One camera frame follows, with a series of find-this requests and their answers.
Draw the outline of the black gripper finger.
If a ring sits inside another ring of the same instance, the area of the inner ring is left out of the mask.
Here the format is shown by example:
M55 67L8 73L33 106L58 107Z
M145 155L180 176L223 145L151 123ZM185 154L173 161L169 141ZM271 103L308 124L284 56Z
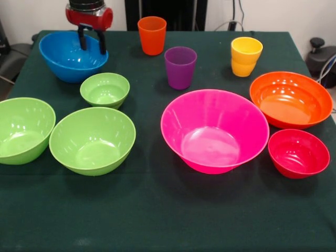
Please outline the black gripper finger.
M84 29L85 27L82 25L78 26L78 37L79 37L79 42L80 42L80 47L82 50L87 50L87 44L86 44L86 39L85 39L85 34L84 34Z
M97 30L97 29L95 29L95 32L98 36L100 53L102 55L105 55L107 50L106 50L106 40L105 40L104 32L101 30Z

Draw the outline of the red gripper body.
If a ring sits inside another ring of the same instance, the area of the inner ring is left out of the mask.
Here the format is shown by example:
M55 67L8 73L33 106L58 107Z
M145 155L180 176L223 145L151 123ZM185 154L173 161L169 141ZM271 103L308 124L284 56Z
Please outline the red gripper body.
M67 7L66 17L73 25L83 25L105 32L112 25L113 11L111 8L103 7L93 12L80 12Z

